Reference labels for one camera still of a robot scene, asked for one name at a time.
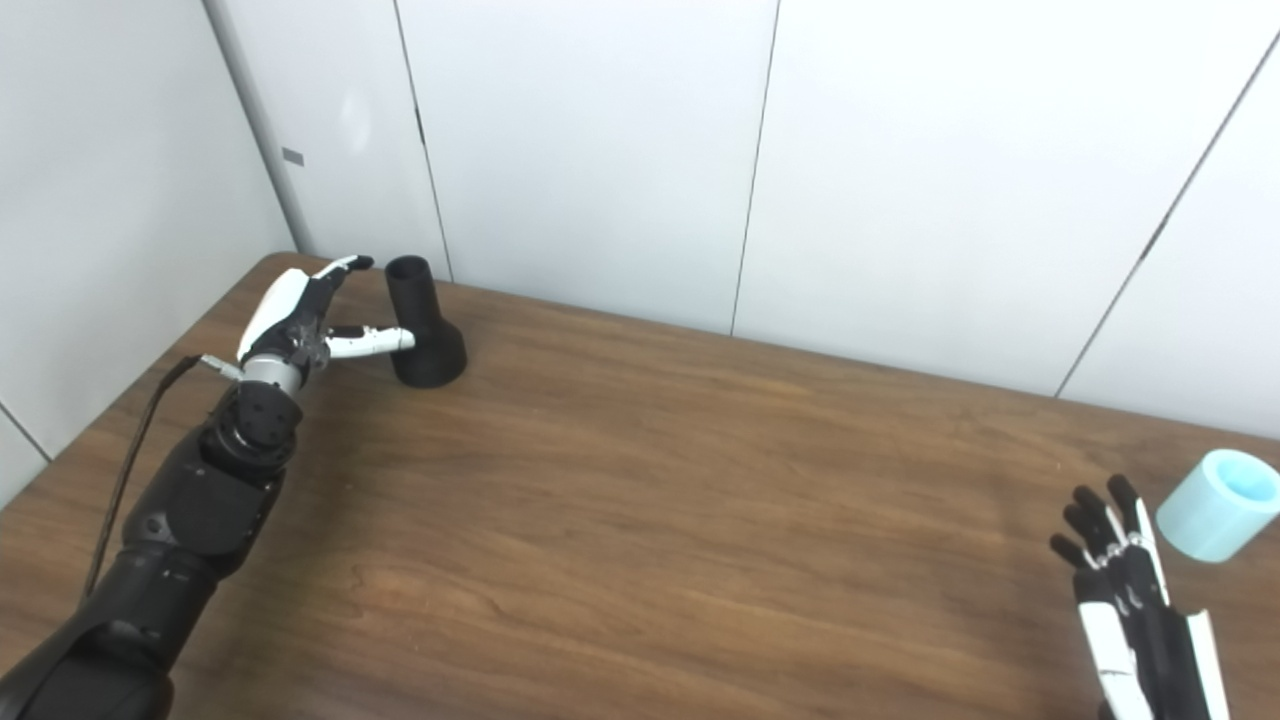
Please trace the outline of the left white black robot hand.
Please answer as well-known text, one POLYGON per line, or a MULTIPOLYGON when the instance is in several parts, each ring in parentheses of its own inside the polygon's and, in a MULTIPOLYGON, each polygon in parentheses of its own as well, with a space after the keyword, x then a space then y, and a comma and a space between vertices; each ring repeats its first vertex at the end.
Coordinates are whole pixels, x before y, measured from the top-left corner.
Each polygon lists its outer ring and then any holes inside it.
POLYGON ((239 340, 236 360, 246 369, 255 357, 275 357, 302 372, 330 360, 410 351, 413 333, 402 327, 352 325, 334 328, 326 315, 337 291, 355 272, 372 268, 370 256, 339 258, 320 272, 298 268, 282 273, 260 300, 239 340))

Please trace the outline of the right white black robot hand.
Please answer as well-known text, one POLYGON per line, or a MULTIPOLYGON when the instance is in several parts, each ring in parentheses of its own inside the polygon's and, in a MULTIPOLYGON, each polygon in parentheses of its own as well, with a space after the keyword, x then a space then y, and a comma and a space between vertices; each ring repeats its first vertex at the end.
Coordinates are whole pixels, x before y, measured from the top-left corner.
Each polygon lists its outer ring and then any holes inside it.
POLYGON ((1144 500, 1123 474, 1103 498, 1078 486, 1062 510, 1073 536, 1050 548, 1071 568, 1071 592, 1100 683, 1100 719, 1229 719, 1210 612, 1171 600, 1144 500))

